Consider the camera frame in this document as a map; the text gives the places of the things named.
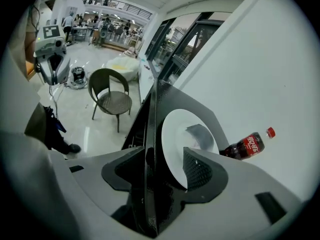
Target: white plate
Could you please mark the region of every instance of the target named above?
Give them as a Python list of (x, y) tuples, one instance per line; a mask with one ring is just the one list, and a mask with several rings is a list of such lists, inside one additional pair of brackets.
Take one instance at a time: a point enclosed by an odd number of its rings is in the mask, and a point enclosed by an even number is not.
[[(206, 134), (206, 139), (213, 140), (213, 145), (208, 142), (205, 146), (203, 143), (199, 144), (199, 140), (186, 130), (195, 125), (202, 125), (207, 129), (207, 131), (202, 130), (202, 134)], [(166, 116), (162, 125), (161, 142), (166, 164), (174, 178), (186, 189), (188, 182), (183, 170), (184, 147), (201, 149), (200, 146), (202, 146), (202, 149), (219, 154), (214, 137), (205, 123), (195, 114), (184, 109), (176, 109)]]

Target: white robot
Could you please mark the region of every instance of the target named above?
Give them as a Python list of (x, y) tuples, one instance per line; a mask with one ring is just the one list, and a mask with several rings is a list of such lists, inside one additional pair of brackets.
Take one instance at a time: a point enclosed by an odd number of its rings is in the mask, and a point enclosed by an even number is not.
[(68, 79), (70, 57), (64, 46), (65, 33), (59, 25), (41, 27), (36, 37), (34, 57), (36, 71), (51, 86)]

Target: green chair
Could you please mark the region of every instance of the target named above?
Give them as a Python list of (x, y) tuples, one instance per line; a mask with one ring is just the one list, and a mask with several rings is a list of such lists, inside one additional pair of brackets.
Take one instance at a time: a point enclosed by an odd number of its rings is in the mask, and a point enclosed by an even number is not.
[[(118, 79), (120, 83), (122, 83), (124, 92), (110, 90), (110, 77), (114, 77)], [(98, 94), (106, 89), (109, 89), (108, 92), (98, 98)], [(104, 113), (116, 116), (117, 130), (119, 132), (119, 116), (127, 111), (129, 111), (130, 115), (132, 106), (127, 80), (120, 73), (112, 69), (101, 68), (93, 72), (90, 76), (88, 81), (88, 90), (91, 98), (95, 102), (92, 120), (94, 119), (97, 106), (99, 106)]]

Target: balcony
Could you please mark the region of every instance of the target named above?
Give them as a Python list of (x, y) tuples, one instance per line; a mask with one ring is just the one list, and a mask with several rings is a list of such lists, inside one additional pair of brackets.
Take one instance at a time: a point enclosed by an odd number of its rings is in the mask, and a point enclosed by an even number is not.
[(123, 13), (128, 13), (131, 15), (136, 15), (139, 18), (149, 21), (152, 13), (134, 6), (129, 3), (125, 3), (118, 0), (82, 0), (86, 6), (98, 6), (99, 8), (105, 7), (106, 9), (116, 9), (122, 11)]

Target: plate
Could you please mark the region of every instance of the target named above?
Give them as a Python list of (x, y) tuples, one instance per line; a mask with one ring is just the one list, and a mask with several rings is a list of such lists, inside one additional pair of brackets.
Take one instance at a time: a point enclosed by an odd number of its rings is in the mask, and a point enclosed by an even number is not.
[(183, 170), (184, 147), (219, 154), (215, 139), (205, 123), (185, 109), (173, 110), (166, 116), (162, 125), (161, 142), (166, 164), (185, 189), (188, 189), (188, 182)]

